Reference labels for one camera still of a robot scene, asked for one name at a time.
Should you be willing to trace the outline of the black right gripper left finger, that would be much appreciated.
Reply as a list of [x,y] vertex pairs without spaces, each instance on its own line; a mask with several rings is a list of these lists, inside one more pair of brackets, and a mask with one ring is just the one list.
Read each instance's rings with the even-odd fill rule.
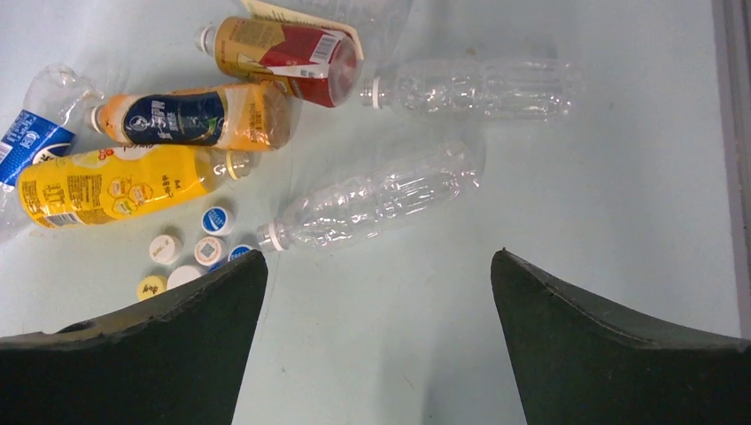
[[230,424],[267,288],[251,251],[58,332],[1,341],[4,424]]

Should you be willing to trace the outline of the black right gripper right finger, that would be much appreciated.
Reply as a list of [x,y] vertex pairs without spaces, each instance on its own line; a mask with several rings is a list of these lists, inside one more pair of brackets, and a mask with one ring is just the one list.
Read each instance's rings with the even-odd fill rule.
[[657,319],[494,254],[494,302],[529,424],[747,424],[750,343]]

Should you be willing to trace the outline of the crushed blue label bottle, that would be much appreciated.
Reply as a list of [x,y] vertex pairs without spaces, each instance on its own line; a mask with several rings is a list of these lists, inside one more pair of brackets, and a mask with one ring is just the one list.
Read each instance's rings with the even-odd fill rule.
[[27,167],[68,154],[85,110],[104,98],[88,77],[62,64],[46,66],[31,81],[19,114],[1,138],[1,242],[28,225],[18,179]]

